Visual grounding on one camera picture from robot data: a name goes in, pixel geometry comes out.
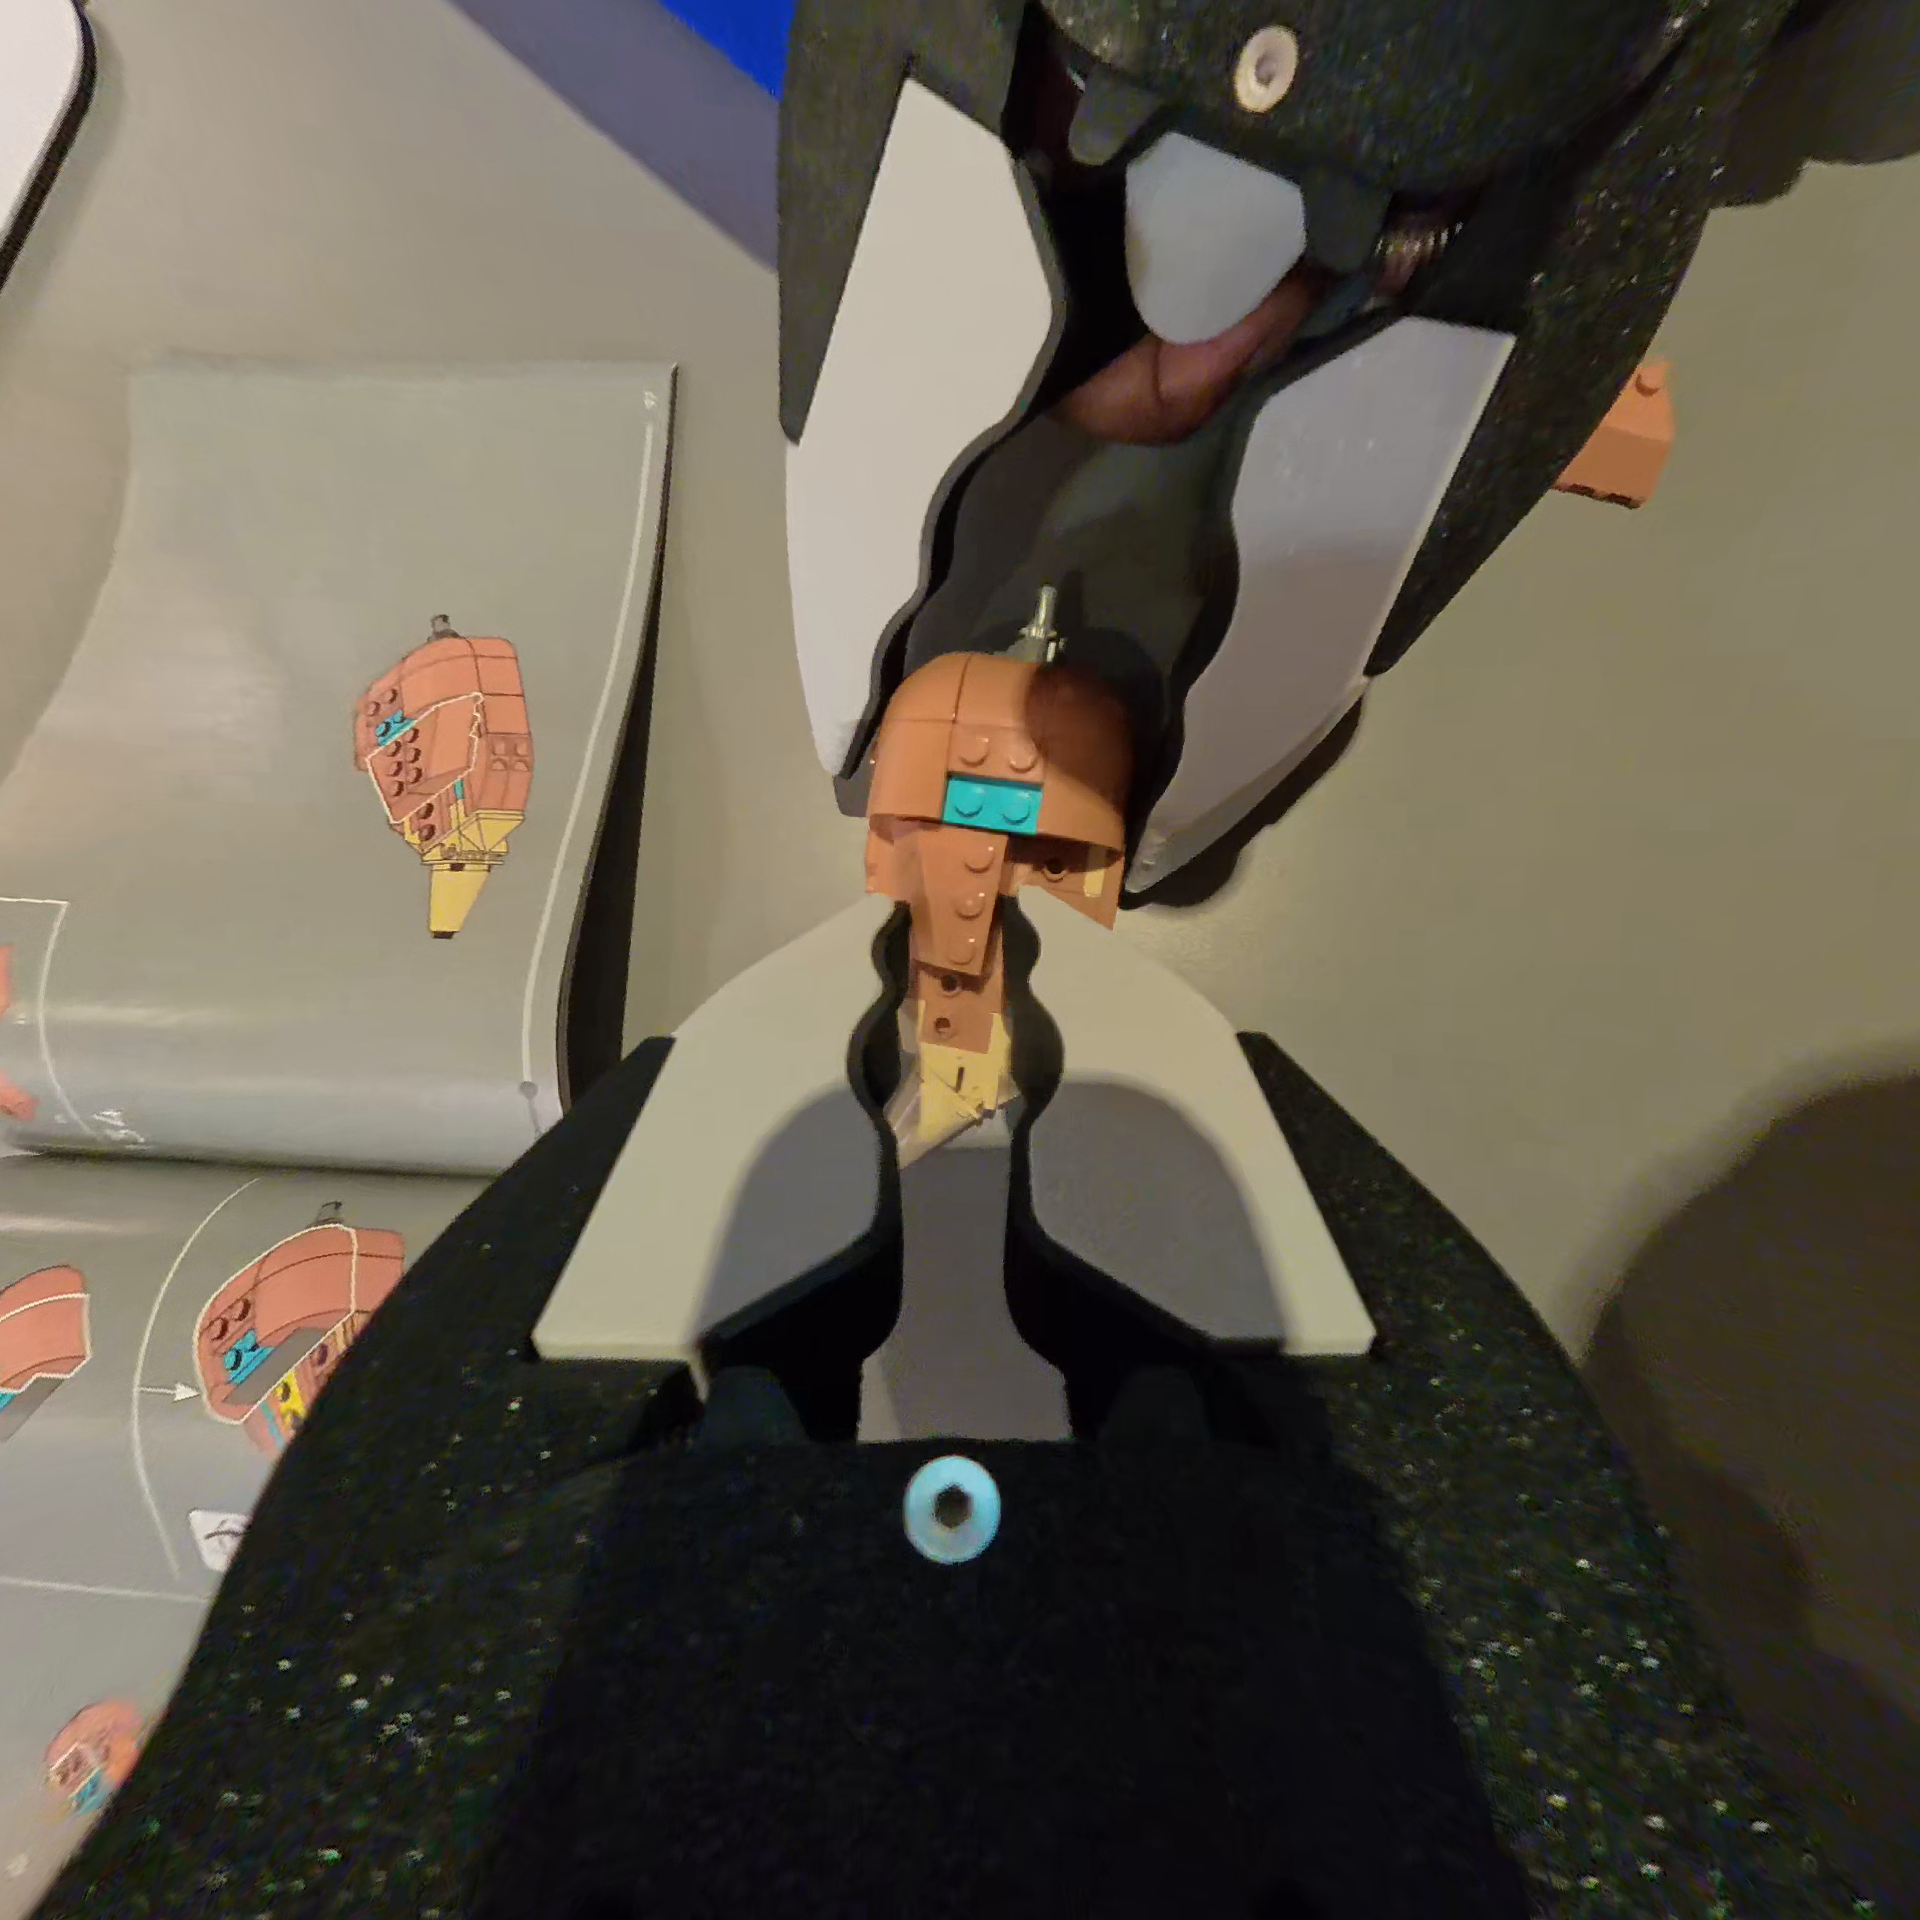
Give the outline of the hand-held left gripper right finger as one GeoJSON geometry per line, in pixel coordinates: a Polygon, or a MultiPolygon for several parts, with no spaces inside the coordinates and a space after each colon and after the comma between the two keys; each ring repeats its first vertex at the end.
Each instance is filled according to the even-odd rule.
{"type": "Polygon", "coordinates": [[[1188,1332],[1357,1359],[1376,1322],[1232,1021],[1125,932],[1023,904],[1044,1241],[1188,1332]]]}

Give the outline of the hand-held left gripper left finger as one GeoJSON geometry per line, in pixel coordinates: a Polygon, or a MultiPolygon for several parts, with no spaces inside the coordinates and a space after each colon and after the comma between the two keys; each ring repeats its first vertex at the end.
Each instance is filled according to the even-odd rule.
{"type": "Polygon", "coordinates": [[[901,1315],[901,912],[856,899],[700,1003],[534,1324],[547,1362],[754,1365],[859,1406],[901,1315]]]}

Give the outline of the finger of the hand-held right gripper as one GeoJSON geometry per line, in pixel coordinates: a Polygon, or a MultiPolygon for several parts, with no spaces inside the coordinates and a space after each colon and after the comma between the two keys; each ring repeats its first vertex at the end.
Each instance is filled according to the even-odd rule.
{"type": "Polygon", "coordinates": [[[1261,397],[1227,505],[1232,608],[1182,696],[1181,751],[1141,827],[1133,894],[1210,852],[1357,707],[1517,343],[1511,329],[1379,316],[1261,397]]]}
{"type": "Polygon", "coordinates": [[[812,738],[853,777],[934,575],[941,512],[1038,396],[1059,252],[1000,135],[905,77],[807,421],[785,463],[790,618],[812,738]]]}

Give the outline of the brown brick vehicle model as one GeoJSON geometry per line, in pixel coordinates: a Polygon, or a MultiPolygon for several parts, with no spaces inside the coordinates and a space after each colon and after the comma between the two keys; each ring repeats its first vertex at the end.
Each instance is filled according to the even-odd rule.
{"type": "Polygon", "coordinates": [[[1111,929],[1122,897],[1135,734],[1120,696],[1066,660],[1042,585],[1007,652],[950,652],[891,698],[872,748],[867,887],[908,910],[899,1161],[1015,1095],[1003,906],[1044,892],[1111,929]]]}

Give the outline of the blue plastic bin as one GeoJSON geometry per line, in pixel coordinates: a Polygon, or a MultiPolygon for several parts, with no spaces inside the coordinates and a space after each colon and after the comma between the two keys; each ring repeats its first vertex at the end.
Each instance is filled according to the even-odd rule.
{"type": "Polygon", "coordinates": [[[662,7],[768,96],[782,97],[796,1],[662,1],[662,7]]]}

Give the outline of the person's right forearm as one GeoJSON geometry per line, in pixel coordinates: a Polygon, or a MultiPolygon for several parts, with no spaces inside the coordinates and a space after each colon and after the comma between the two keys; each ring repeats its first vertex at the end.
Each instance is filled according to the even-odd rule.
{"type": "Polygon", "coordinates": [[[1726,111],[1709,206],[1765,206],[1810,165],[1882,165],[1916,149],[1918,5],[1793,1],[1726,111]]]}

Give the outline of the grey desk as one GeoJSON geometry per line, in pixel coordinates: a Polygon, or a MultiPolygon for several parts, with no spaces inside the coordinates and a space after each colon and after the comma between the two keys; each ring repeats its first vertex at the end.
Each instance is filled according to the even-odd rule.
{"type": "MultiPolygon", "coordinates": [[[[4,293],[4,761],[162,348],[636,352],[681,423],[628,1035],[853,890],[786,630],[774,287],[455,3],[95,3],[4,293]]],[[[1717,212],[1642,510],[1539,505],[1133,933],[1464,1217],[1634,1452],[1744,1711],[1916,1874],[1916,153],[1717,212]]]]}

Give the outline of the person's right hand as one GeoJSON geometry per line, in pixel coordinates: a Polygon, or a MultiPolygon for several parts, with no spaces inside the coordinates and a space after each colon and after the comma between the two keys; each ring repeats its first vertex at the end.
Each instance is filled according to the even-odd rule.
{"type": "Polygon", "coordinates": [[[1207,340],[1177,343],[1147,331],[1061,396],[1049,420],[1104,444],[1187,441],[1289,356],[1326,287],[1326,275],[1301,265],[1207,340]]]}

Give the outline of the brown sloped brick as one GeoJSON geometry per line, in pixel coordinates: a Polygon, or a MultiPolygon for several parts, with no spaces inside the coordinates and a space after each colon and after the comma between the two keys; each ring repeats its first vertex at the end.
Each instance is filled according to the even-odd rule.
{"type": "Polygon", "coordinates": [[[1660,488],[1675,433],[1671,360],[1645,360],[1553,490],[1642,510],[1660,488]]]}

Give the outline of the open instruction booklet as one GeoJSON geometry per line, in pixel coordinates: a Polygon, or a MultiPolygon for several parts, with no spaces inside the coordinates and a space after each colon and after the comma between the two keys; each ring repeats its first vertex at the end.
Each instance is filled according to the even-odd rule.
{"type": "Polygon", "coordinates": [[[2,796],[4,1915],[405,1271],[620,1053],[674,372],[188,364],[2,796]]]}

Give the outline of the white stand base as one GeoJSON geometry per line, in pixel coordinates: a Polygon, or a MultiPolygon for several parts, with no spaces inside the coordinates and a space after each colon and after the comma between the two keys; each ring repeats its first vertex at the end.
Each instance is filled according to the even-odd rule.
{"type": "Polygon", "coordinates": [[[84,122],[96,57],[84,1],[2,1],[2,275],[84,122]]]}

